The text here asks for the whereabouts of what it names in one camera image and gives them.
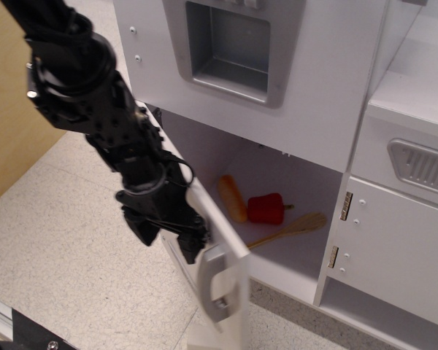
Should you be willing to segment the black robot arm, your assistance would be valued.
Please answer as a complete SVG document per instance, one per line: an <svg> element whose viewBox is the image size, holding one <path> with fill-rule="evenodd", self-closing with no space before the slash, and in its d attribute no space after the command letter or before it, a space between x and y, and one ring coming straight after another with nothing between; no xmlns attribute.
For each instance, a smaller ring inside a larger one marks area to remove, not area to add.
<svg viewBox="0 0 438 350"><path fill-rule="evenodd" d="M109 42L63 1L6 1L31 49L28 97L55 128L82 133L114 172L128 226L145 245L160 230L177 235L187 263L204 248L207 227L189 206L185 161L163 147L116 68Z"/></svg>

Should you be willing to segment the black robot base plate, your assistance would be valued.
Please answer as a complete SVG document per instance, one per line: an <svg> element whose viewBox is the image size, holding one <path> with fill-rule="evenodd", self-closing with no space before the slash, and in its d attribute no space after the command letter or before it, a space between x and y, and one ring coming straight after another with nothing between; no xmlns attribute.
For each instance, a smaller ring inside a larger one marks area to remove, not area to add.
<svg viewBox="0 0 438 350"><path fill-rule="evenodd" d="M14 309L10 315L0 313L0 336L5 338L0 349L77 349Z"/></svg>

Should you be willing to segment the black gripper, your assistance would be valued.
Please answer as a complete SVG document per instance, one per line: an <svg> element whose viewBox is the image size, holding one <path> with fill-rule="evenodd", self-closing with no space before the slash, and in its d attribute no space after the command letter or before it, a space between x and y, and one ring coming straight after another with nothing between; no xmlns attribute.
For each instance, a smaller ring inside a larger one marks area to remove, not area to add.
<svg viewBox="0 0 438 350"><path fill-rule="evenodd" d="M173 232L189 265L210 239L204 218L186 200L194 179L193 168L184 160L168 160L155 167L149 182L126 184L115 196L125 221L145 246L152 245L161 229Z"/></svg>

